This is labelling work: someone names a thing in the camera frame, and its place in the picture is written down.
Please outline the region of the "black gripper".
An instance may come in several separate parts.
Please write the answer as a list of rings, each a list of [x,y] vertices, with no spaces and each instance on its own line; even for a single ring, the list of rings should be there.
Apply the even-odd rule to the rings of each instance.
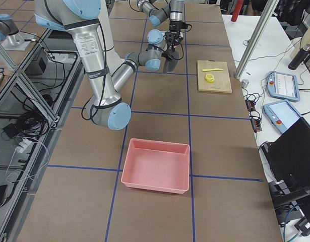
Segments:
[[[172,61],[176,59],[176,52],[172,49],[167,49],[162,52],[161,56],[166,58],[167,61]]]
[[[168,49],[174,49],[177,45],[183,41],[183,34],[181,32],[166,31],[164,39]]]

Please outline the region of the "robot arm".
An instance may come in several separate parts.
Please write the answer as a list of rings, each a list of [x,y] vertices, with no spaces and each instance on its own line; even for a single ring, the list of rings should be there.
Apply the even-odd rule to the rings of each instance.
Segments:
[[[184,1],[171,0],[162,8],[153,5],[155,1],[137,1],[138,9],[147,14],[153,27],[158,27],[164,21],[169,20],[169,30],[164,38],[168,48],[174,51],[175,47],[183,40],[181,33],[189,32],[191,24],[184,21]]]
[[[82,117],[111,130],[124,129],[131,108],[122,101],[119,90],[138,67],[171,72],[179,60],[176,45],[183,3],[171,1],[157,9],[152,1],[138,1],[138,9],[147,14],[154,29],[147,36],[144,51],[120,58],[113,48],[106,1],[35,1],[36,23],[71,35],[89,79],[93,96]]]

